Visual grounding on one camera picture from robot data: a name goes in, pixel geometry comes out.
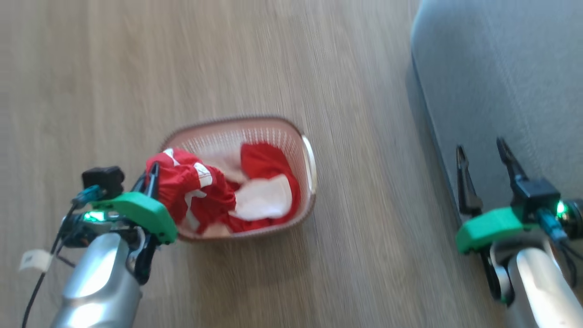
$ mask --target laundry basket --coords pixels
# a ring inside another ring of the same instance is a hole
[[[178,226],[178,236],[188,242],[241,239],[281,232],[304,221],[314,207],[317,188],[314,152],[308,138],[291,122],[280,117],[231,118],[197,124],[176,131],[169,136],[160,152],[167,148],[181,148],[200,158],[228,152],[241,144],[269,143],[283,151],[301,190],[300,206],[295,216],[283,225],[232,233],[222,238],[202,238],[188,220]]]

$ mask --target white fabric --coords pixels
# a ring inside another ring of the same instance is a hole
[[[35,268],[42,272],[47,272],[51,266],[52,255],[44,249],[33,249],[22,254],[20,270]]]
[[[168,155],[172,159],[172,161],[174,162],[174,166],[180,165],[180,163],[178,163],[176,158],[174,158],[174,150],[172,148],[168,148],[168,149],[164,150],[164,154]]]
[[[212,166],[223,172],[225,179],[230,182],[241,184],[249,180],[241,169],[241,147],[232,151],[205,156],[201,160],[205,165]]]
[[[193,197],[205,198],[206,193],[204,191],[200,191],[200,190],[192,190],[189,193],[186,193],[186,195],[184,195],[184,201],[188,207],[188,209],[186,210],[186,220],[188,220],[188,223],[190,223],[190,226],[192,227],[192,229],[196,230],[198,228],[198,226],[201,225],[201,223],[194,216],[194,214],[192,213],[192,210],[190,208],[190,206],[192,204]]]
[[[235,191],[235,198],[237,205],[229,214],[245,221],[281,218],[292,207],[292,189],[285,175],[249,180]]]
[[[198,180],[201,182],[201,188],[210,186],[213,183],[213,176],[210,171],[200,163],[194,163],[194,168],[198,172]]]

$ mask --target red and white garment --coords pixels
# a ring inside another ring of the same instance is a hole
[[[279,225],[296,213],[300,186],[283,152],[243,144],[202,162],[181,149],[150,158],[160,165],[159,200],[179,225],[184,219],[204,238]]]
[[[179,225],[187,216],[196,222],[198,233],[218,219],[226,220],[235,209],[235,195],[223,173],[206,166],[195,155],[178,148],[148,159],[146,171],[158,162],[160,166],[158,200],[166,206]]]

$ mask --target gray sofa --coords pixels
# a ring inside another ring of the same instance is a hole
[[[412,54],[454,190],[463,144],[484,208],[508,205],[503,136],[530,176],[583,198],[583,1],[425,0]]]

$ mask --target white label tag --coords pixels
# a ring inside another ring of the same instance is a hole
[[[33,249],[22,254],[20,261],[20,269],[22,271],[28,268],[35,268],[42,272],[47,272],[48,267],[51,266],[52,256],[44,249]]]

